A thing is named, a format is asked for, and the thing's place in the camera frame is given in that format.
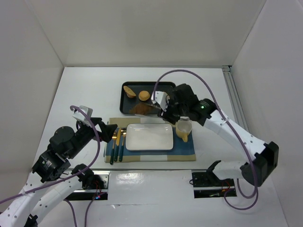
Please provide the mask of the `dark brown bread chunk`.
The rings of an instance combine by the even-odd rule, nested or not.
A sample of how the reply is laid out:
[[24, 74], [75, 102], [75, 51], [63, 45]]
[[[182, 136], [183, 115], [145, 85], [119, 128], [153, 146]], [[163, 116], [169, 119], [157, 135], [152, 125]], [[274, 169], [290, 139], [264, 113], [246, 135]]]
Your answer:
[[130, 111], [129, 114], [140, 114], [140, 115], [148, 115], [153, 110], [157, 110], [155, 107], [148, 105], [146, 103], [138, 103], [136, 104]]

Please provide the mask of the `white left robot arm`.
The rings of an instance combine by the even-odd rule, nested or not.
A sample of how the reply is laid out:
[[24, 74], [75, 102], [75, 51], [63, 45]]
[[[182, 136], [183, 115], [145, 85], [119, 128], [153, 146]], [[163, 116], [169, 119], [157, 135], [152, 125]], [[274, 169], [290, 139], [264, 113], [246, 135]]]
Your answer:
[[18, 195], [10, 197], [12, 203], [0, 215], [2, 227], [36, 226], [48, 211], [64, 200], [78, 187], [84, 189], [95, 184], [96, 178], [90, 166], [79, 164], [71, 175], [62, 179], [73, 159], [92, 139], [110, 142], [117, 129], [116, 124], [106, 125], [101, 118], [88, 122], [77, 121], [79, 128], [58, 128], [49, 139], [47, 150], [32, 167], [28, 180]]

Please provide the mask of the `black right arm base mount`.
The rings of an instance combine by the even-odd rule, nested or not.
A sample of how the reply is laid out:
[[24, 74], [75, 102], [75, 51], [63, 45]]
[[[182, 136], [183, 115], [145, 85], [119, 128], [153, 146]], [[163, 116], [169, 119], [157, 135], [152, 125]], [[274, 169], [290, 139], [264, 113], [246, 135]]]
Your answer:
[[235, 182], [233, 179], [220, 180], [210, 172], [192, 172], [189, 184], [193, 186], [194, 198], [236, 197]]

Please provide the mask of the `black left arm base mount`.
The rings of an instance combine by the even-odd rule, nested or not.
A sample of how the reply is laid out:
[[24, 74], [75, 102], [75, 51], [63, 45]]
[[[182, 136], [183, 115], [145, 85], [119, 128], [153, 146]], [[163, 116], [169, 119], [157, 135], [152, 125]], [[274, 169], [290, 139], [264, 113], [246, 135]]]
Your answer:
[[105, 201], [108, 199], [108, 171], [94, 171], [92, 183], [87, 188], [80, 187], [66, 197], [68, 201]]

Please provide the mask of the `metal kitchen tongs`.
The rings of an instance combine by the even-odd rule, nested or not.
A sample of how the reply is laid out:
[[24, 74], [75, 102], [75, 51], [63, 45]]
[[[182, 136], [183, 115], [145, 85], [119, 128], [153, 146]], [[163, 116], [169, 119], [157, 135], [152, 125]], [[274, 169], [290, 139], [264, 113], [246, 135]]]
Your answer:
[[[157, 110], [153, 110], [150, 114], [145, 115], [145, 116], [157, 116], [158, 111], [161, 110], [161, 109], [158, 106], [153, 105], [153, 104], [148, 104], [148, 105], [151, 105], [151, 106], [155, 107]], [[179, 120], [187, 120], [187, 121], [189, 121], [190, 118], [189, 117], [180, 117], [180, 118], [177, 118], [177, 121], [179, 121]]]

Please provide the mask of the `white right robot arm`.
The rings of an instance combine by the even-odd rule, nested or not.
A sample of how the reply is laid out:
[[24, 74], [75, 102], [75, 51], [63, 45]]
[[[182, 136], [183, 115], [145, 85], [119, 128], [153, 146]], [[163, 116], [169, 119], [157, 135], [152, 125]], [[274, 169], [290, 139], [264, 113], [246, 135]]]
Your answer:
[[253, 136], [231, 120], [215, 102], [198, 99], [187, 84], [175, 87], [171, 92], [154, 91], [152, 102], [160, 107], [158, 116], [175, 124], [181, 117], [199, 123], [213, 131], [246, 158], [238, 161], [215, 161], [208, 172], [220, 180], [240, 178], [260, 187], [277, 167], [279, 147]]

